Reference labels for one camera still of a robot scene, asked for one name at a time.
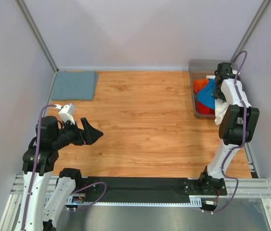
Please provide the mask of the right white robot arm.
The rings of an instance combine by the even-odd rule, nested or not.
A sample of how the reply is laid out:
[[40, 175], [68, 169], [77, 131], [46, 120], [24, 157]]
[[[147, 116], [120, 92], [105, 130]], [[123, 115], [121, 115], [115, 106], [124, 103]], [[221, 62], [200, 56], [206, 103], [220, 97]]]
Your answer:
[[220, 146], [213, 160], [200, 175], [198, 188], [203, 194], [225, 194], [226, 170], [235, 154], [253, 138], [259, 109], [250, 105], [243, 91], [239, 73], [231, 63], [219, 63], [212, 96], [227, 108], [219, 126]]

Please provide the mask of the white t shirt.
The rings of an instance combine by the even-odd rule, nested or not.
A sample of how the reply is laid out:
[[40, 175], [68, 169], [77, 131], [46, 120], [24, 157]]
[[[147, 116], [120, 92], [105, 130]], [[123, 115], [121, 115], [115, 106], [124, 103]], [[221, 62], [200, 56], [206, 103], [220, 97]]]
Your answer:
[[215, 124], [220, 125], [227, 111], [228, 104], [221, 99], [215, 99]]

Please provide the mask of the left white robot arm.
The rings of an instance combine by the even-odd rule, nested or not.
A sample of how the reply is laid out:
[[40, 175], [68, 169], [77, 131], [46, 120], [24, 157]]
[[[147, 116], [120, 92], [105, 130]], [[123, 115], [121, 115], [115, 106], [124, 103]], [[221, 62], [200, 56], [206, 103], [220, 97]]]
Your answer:
[[56, 230], [67, 198], [71, 193], [81, 191], [81, 171], [64, 168], [59, 174], [50, 200], [45, 201], [59, 150], [70, 144], [92, 145], [103, 136], [103, 132], [93, 128], [86, 118], [82, 118], [81, 123], [83, 128], [78, 128], [77, 124], [71, 121], [60, 122], [54, 116], [45, 116], [38, 120], [36, 136], [23, 155], [24, 191], [15, 228], [17, 231]]

